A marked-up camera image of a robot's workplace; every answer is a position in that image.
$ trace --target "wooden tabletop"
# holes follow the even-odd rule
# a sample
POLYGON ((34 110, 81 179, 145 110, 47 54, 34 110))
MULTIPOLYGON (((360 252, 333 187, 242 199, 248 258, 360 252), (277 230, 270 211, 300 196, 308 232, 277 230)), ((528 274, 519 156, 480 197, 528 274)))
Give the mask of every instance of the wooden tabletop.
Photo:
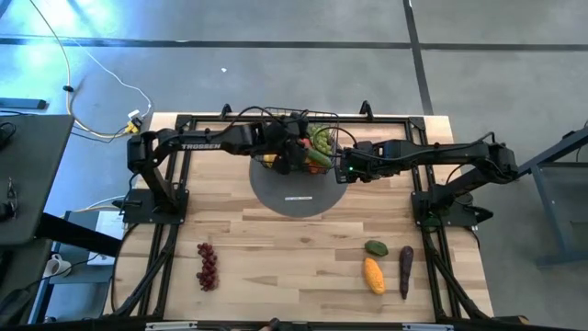
MULTIPOLYGON (((151 130, 173 128, 176 113, 153 115, 151 130)), ((430 143, 452 143, 449 119, 425 117, 430 143)), ((203 123, 219 130, 226 123, 203 123)), ((404 139, 395 124, 342 124, 358 140, 404 139)), ((340 135, 340 144, 351 141, 340 135)), ((178 156, 176 177, 181 166, 178 156)), ((295 321, 426 322, 434 321, 420 232, 413 224, 410 172, 369 184, 349 185, 329 211, 292 219, 266 208, 249 184, 248 157, 224 152, 192 153, 186 222, 180 227, 169 284, 165 319, 255 320, 272 317, 295 321), (375 239, 390 254, 378 260, 387 291, 372 293, 362 276, 363 244, 375 239), (219 256, 220 286, 200 290, 197 244, 212 243, 219 256), (407 300, 399 293, 399 252, 410 245, 415 257, 407 300)), ((166 163, 161 165, 164 173, 166 163)), ((452 165, 435 166, 444 183, 452 165)), ((122 248, 116 277, 121 304, 145 272, 153 226, 139 225, 122 248)), ((471 233, 447 229, 456 277, 486 314, 492 307, 480 253, 471 233)), ((440 285, 447 314, 447 288, 440 285)), ((159 287, 154 282, 150 311, 159 287)))

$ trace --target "grape bunch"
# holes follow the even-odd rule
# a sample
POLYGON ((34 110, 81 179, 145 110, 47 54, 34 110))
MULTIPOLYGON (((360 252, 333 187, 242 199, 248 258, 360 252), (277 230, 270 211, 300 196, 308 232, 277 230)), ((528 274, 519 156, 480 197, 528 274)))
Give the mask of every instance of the grape bunch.
POLYGON ((312 148, 323 154, 331 155, 333 153, 331 130, 321 131, 321 128, 323 127, 318 125, 309 126, 308 133, 311 137, 312 148))
POLYGON ((198 244, 198 254, 202 257, 202 272, 196 274, 202 291, 212 291, 219 287, 219 274, 217 272, 217 256, 214 254, 211 244, 198 244))

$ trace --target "gray floor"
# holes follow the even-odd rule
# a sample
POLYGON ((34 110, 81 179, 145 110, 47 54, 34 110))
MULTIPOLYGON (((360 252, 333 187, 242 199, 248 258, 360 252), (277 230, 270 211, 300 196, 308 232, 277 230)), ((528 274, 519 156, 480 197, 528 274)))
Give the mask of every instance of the gray floor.
MULTIPOLYGON (((37 0, 58 34, 151 40, 409 41, 401 0, 37 0)), ((583 0, 413 0, 421 42, 586 43, 583 0)), ((13 0, 0 35, 48 35, 26 0, 13 0)), ((423 114, 410 50, 269 50, 88 48, 123 80, 141 87, 156 111, 219 110, 251 104, 423 114)), ((139 94, 120 86, 81 50, 67 48, 73 109, 100 131, 115 131, 139 94)), ((39 97, 63 113, 65 67, 55 45, 0 46, 0 94, 39 97)), ((515 150, 520 163, 582 127, 588 118, 587 52, 425 51, 436 115, 448 115, 458 141, 486 131, 515 150)), ((124 194, 125 142, 72 137, 47 211, 61 214, 124 194)), ((555 241, 531 178, 475 193, 495 211, 481 225, 481 253, 497 315, 524 314, 540 325, 585 328, 588 263, 537 269, 555 241)), ((87 289, 91 297, 96 289, 87 289)), ((90 316, 86 302, 50 313, 90 316)))

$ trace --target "purple sweet potato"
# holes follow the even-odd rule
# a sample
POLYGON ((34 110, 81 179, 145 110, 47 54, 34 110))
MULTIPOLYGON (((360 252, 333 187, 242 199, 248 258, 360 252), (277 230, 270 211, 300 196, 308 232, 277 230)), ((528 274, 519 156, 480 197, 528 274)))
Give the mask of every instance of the purple sweet potato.
POLYGON ((401 295, 404 300, 408 295, 408 278, 411 277, 411 269, 413 268, 414 251, 410 246, 405 246, 401 250, 400 265, 401 265, 401 295))

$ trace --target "metal basket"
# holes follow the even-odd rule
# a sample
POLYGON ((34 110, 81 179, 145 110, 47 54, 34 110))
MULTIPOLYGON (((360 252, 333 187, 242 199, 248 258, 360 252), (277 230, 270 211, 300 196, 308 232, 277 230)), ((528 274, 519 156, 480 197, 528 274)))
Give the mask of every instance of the metal basket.
MULTIPOLYGON (((300 115, 305 116, 309 120, 309 128, 311 126, 317 126, 319 129, 324 127, 339 127, 339 116, 335 113, 331 112, 324 112, 324 111, 315 111, 315 110, 308 110, 308 109, 294 109, 294 108, 277 108, 277 107, 265 107, 265 110, 269 111, 273 116, 277 118, 287 118, 290 116, 291 113, 299 113, 300 115)), ((269 115, 263 113, 262 117, 266 117, 268 121, 272 120, 269 115)), ((295 172, 303 172, 308 174, 326 174, 329 172, 330 169, 335 167, 335 162, 337 158, 335 157, 335 153, 338 146, 338 139, 339 139, 339 131, 338 130, 327 130, 327 143, 330 144, 329 152, 326 150, 322 151, 324 154, 328 154, 329 159, 331 160, 332 166, 325 167, 323 165, 318 165, 315 162, 305 162, 303 166, 296 166, 293 165, 290 169, 291 171, 295 172)), ((310 137, 307 133, 307 137, 314 148, 314 141, 312 140, 313 137, 310 137)), ((270 157, 268 155, 258 155, 254 157, 254 160, 261 163, 266 168, 272 167, 272 161, 270 161, 270 157)))

